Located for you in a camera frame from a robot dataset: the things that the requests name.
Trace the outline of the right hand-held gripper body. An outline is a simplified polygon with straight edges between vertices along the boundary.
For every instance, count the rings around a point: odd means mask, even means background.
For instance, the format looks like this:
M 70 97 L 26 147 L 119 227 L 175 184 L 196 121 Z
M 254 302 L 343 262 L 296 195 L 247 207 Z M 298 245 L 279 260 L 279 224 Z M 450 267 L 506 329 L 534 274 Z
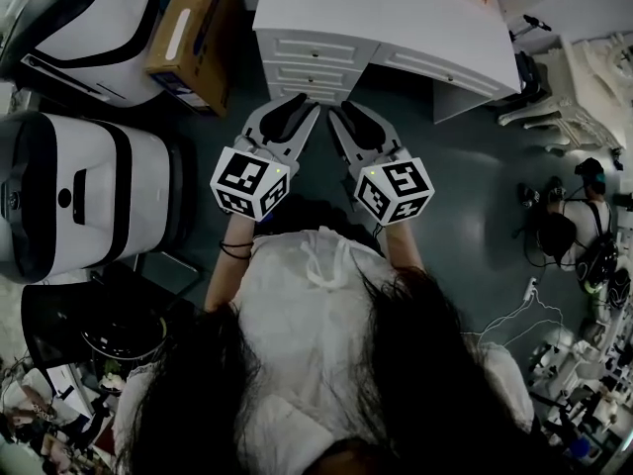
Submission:
M 344 160 L 352 209 L 364 209 L 382 227 L 418 217 L 435 194 L 421 159 L 405 147 L 345 153 Z

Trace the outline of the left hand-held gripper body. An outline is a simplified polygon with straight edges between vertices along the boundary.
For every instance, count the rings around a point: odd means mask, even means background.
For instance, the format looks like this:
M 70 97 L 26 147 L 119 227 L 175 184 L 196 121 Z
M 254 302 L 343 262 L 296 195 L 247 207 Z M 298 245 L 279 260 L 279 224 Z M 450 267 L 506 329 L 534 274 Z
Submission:
M 226 146 L 210 187 L 220 208 L 260 222 L 289 194 L 299 170 L 301 139 L 259 142 L 244 135 Z

